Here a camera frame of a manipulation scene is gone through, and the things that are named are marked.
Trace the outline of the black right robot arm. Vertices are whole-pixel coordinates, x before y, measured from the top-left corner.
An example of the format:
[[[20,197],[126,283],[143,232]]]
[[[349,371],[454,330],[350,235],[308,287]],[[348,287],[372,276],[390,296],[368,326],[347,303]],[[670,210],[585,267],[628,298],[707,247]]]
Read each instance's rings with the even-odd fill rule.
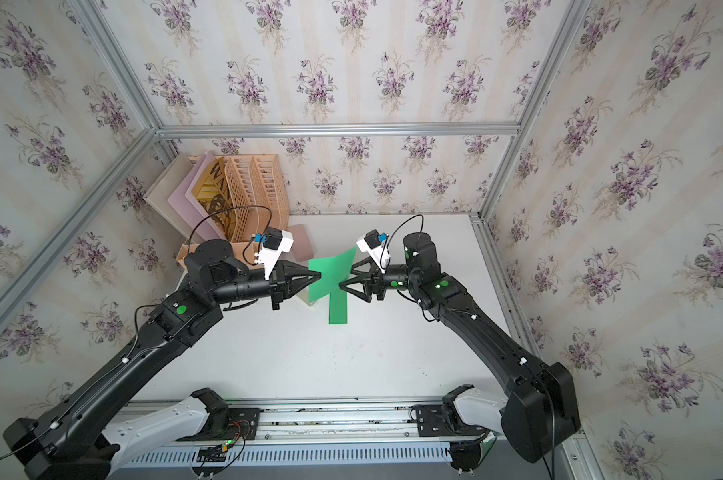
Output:
[[[547,363],[514,340],[479,304],[479,290],[459,280],[481,260],[473,261],[459,242],[441,248],[422,227],[403,236],[403,262],[391,259],[395,236],[371,229],[356,242],[363,259],[351,267],[341,291],[371,303],[395,291],[417,306],[426,322],[451,330],[489,370],[501,390],[483,391],[465,383],[441,397],[437,405],[417,408],[417,420],[435,435],[455,438],[453,468],[481,464],[481,445],[501,434],[513,451],[529,463],[555,466],[557,447],[581,429],[581,416],[571,372],[559,362]]]

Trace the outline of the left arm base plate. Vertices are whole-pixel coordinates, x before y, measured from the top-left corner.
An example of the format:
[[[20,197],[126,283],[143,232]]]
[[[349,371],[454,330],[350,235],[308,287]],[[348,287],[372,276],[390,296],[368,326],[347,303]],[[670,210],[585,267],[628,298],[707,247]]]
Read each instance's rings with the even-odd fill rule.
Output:
[[[258,408],[228,408],[225,413],[213,413],[197,434],[180,438],[180,441],[223,441],[238,436],[247,441],[255,440],[261,413]]]

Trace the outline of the green square paper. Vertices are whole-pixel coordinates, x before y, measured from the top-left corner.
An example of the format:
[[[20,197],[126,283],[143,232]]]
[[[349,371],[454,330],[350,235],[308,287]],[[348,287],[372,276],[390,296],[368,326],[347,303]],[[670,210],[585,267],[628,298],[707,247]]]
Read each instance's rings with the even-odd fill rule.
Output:
[[[339,290],[339,283],[347,280],[355,260],[356,248],[353,247],[337,256],[311,259],[308,268],[321,274],[320,279],[308,288],[308,300],[317,302],[324,296]]]
[[[346,325],[348,323],[348,300],[347,293],[341,289],[335,289],[329,294],[329,325]]]

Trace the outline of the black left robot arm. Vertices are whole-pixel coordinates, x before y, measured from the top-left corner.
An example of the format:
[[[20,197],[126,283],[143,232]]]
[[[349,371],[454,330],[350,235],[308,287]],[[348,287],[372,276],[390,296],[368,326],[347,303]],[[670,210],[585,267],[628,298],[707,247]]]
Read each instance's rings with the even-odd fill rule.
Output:
[[[107,364],[81,388],[37,418],[20,418],[5,430],[10,456],[30,479],[105,479],[135,458],[203,431],[223,434],[229,407],[209,388],[137,420],[115,416],[165,366],[197,344],[223,318],[260,298],[274,309],[321,275],[281,259],[290,233],[266,228],[266,248],[250,270],[224,239],[205,241],[184,258],[179,288],[153,306],[149,318]]]

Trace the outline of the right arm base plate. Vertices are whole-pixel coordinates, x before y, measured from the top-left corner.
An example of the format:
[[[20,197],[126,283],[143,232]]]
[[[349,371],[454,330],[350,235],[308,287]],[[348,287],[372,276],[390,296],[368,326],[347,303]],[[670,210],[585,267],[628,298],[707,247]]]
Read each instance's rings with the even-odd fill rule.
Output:
[[[417,404],[409,408],[411,421],[417,424],[419,437],[479,437],[489,430],[463,422],[452,407],[441,404]]]

